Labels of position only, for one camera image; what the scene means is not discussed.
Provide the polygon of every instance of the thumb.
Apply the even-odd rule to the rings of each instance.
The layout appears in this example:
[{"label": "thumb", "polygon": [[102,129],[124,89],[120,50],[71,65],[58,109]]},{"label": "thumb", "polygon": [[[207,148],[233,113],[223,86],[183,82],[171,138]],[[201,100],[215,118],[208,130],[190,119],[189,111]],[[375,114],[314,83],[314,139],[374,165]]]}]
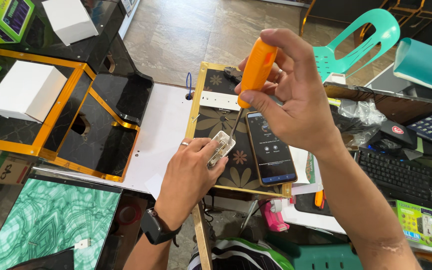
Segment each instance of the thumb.
[{"label": "thumb", "polygon": [[218,160],[218,162],[216,162],[214,167],[209,170],[209,179],[210,179],[212,185],[216,184],[216,180],[218,179],[219,175],[221,175],[224,172],[224,168],[226,167],[226,163],[229,160],[230,159],[227,156],[225,156],[225,157],[221,158],[220,160]]},{"label": "thumb", "polygon": [[261,91],[246,90],[241,92],[239,97],[251,104],[252,107],[255,107],[268,122],[278,121],[278,118],[285,117],[286,115],[285,111],[279,107],[276,101]]}]

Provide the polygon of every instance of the plastic bag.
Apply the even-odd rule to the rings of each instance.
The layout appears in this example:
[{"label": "plastic bag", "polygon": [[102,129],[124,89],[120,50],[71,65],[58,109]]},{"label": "plastic bag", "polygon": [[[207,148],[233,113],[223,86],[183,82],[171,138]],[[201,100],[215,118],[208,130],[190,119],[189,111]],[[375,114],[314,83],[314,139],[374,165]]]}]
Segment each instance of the plastic bag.
[{"label": "plastic bag", "polygon": [[331,106],[331,113],[339,131],[353,136],[347,146],[359,147],[367,143],[386,121],[386,116],[376,109],[373,99],[368,101],[342,99],[340,106]]}]

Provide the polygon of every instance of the white plug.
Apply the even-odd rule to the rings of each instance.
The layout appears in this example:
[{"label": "white plug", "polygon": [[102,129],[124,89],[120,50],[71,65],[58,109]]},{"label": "white plug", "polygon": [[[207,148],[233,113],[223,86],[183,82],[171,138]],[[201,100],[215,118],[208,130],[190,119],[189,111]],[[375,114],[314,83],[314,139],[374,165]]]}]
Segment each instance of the white plug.
[{"label": "white plug", "polygon": [[91,238],[82,239],[74,244],[74,249],[86,249],[91,246]]}]

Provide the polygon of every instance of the white table surface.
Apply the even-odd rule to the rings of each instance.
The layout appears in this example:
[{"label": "white table surface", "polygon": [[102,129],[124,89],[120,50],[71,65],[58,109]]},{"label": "white table surface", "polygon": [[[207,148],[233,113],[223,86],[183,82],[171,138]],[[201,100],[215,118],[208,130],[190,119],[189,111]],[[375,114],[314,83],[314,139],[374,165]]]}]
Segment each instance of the white table surface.
[{"label": "white table surface", "polygon": [[[184,98],[187,91],[187,89],[181,87],[154,84],[141,123],[141,132],[131,154],[131,160],[123,182],[102,180],[78,172],[53,169],[41,170],[149,193],[145,182],[156,174],[161,177],[164,176],[168,162],[178,149],[186,133],[192,104],[192,101]],[[211,197],[206,196],[206,202],[209,204],[210,201]],[[345,231],[334,217],[297,211],[289,203],[288,199],[283,199],[282,203],[282,216],[287,223],[345,234]],[[216,197],[214,201],[214,205],[217,207],[244,213],[248,212],[250,204],[251,202],[220,197]],[[414,242],[410,242],[410,245],[417,249],[432,252],[432,247]]]}]

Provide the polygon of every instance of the blue wire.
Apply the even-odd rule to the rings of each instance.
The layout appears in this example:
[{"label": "blue wire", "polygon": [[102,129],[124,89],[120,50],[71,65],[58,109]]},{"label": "blue wire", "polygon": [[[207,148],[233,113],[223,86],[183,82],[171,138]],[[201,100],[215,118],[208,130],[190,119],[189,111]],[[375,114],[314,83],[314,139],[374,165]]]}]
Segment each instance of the blue wire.
[{"label": "blue wire", "polygon": [[192,86],[193,86],[193,79],[191,77],[191,72],[188,72],[188,75],[186,76],[186,88],[189,89],[188,100],[191,99],[191,87]]}]

